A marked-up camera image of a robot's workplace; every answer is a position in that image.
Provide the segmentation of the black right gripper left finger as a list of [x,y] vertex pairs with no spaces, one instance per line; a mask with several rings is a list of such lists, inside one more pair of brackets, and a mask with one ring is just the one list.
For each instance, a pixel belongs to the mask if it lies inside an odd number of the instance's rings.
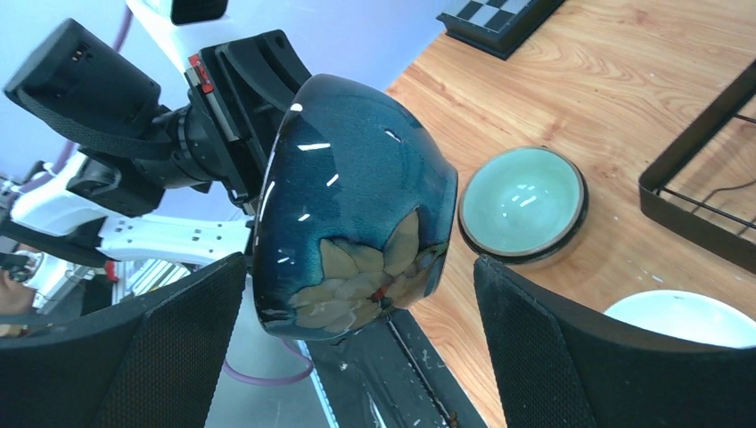
[[2,339],[2,426],[204,426],[245,277],[234,253],[155,291]]

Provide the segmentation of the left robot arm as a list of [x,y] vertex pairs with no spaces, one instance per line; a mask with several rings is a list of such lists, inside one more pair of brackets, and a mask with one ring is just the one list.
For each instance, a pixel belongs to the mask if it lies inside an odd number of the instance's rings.
[[246,252],[249,226],[192,220],[198,204],[159,216],[165,193],[214,183],[244,213],[258,207],[284,115],[310,72],[280,29],[244,35],[224,1],[131,1],[187,84],[186,105],[68,18],[32,51],[4,95],[76,145],[34,171],[2,214],[1,232],[68,262],[161,258],[206,264]]

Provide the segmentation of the white orange bowl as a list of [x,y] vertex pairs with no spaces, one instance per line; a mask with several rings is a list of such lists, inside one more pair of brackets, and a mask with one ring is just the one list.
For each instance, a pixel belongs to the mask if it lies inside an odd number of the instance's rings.
[[613,303],[605,315],[667,336],[735,349],[755,346],[755,320],[705,295],[676,290],[638,292]]

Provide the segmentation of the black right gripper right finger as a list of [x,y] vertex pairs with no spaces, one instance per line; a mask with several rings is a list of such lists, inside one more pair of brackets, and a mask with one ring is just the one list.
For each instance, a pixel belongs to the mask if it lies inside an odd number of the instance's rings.
[[473,285],[511,427],[752,427],[755,352],[610,318],[487,256]]

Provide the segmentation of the black white chessboard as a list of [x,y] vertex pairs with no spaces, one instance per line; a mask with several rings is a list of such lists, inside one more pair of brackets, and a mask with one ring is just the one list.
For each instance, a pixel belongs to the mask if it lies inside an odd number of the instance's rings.
[[507,60],[563,0],[453,1],[438,16],[446,34]]

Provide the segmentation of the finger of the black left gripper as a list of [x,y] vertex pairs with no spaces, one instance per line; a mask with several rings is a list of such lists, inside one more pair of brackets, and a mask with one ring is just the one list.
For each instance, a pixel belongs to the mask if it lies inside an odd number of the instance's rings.
[[280,29],[217,45],[213,56],[240,131],[241,152],[232,159],[243,192],[257,195],[283,116],[311,73]]

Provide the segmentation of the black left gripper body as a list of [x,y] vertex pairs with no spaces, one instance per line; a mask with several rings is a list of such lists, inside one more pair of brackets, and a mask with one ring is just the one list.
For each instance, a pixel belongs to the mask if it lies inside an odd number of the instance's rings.
[[213,53],[193,55],[184,78],[187,105],[158,120],[172,140],[172,152],[168,160],[151,162],[150,178],[164,188],[193,187],[200,192],[219,182],[231,203],[256,203],[259,194],[243,192],[244,182],[232,159],[241,152],[240,131],[223,99],[225,85]]

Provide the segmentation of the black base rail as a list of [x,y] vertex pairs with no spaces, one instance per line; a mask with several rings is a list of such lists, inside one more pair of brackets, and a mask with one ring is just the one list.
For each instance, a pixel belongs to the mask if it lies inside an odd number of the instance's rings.
[[[227,350],[240,362],[291,368],[270,342],[234,325]],[[202,427],[482,427],[484,420],[406,312],[330,342],[299,342],[314,363],[301,381],[254,386],[221,367]]]

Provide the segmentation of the black beige bowl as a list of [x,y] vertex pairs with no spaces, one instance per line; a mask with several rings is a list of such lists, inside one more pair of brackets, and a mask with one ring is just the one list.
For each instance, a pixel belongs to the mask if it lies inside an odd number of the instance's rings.
[[252,241],[263,329],[322,341],[355,333],[437,290],[458,174],[389,95],[328,74],[283,117]]

